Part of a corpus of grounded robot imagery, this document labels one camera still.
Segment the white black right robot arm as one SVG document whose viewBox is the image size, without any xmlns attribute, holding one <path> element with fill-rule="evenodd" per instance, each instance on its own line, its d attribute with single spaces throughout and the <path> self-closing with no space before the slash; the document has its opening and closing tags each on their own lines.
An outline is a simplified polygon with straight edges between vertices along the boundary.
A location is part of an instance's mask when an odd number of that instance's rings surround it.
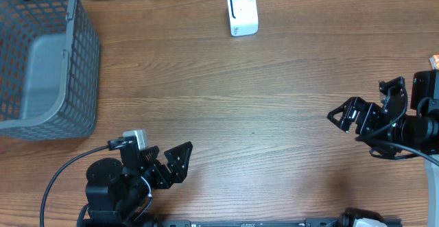
<svg viewBox="0 0 439 227">
<path fill-rule="evenodd" d="M 414 74 L 412 92 L 403 77 L 379 83 L 380 104 L 350 97 L 327 115 L 344 132 L 356 124 L 356 141 L 374 158 L 423 158 L 428 183 L 428 226 L 438 225 L 438 70 Z"/>
</svg>

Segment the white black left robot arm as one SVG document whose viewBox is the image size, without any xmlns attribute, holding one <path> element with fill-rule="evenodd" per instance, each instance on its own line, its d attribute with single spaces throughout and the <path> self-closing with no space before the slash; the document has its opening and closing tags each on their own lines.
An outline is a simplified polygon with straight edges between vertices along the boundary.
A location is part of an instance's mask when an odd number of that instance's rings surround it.
<svg viewBox="0 0 439 227">
<path fill-rule="evenodd" d="M 141 149 L 133 137 L 108 142 L 121 159 L 103 158 L 86 171 L 88 204 L 81 210 L 78 226 L 162 226 L 156 215 L 148 215 L 153 190 L 169 189 L 188 173 L 193 149 L 190 142 L 164 152 L 167 164 L 157 159 L 157 146 Z"/>
</svg>

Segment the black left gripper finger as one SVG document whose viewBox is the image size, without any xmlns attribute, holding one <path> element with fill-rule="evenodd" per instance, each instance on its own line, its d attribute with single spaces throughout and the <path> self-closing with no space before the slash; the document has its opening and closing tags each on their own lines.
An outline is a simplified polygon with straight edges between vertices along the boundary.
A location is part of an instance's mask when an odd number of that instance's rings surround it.
<svg viewBox="0 0 439 227">
<path fill-rule="evenodd" d="M 193 149 L 192 142 L 188 141 L 164 152 L 171 172 L 170 180 L 173 183 L 182 183 L 187 177 L 189 159 Z"/>
<path fill-rule="evenodd" d="M 139 155 L 139 167 L 149 167 L 154 164 L 159 153 L 159 148 L 157 146 L 149 147 L 146 150 L 140 151 Z"/>
</svg>

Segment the small orange snack packet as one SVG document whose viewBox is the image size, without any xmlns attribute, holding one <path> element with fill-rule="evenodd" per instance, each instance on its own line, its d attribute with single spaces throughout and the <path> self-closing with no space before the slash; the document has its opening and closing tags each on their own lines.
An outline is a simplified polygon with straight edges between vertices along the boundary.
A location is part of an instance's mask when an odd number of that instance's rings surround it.
<svg viewBox="0 0 439 227">
<path fill-rule="evenodd" d="M 433 55 L 432 57 L 430 57 L 429 63 L 430 63 L 433 70 L 438 70 L 439 69 L 439 55 Z"/>
</svg>

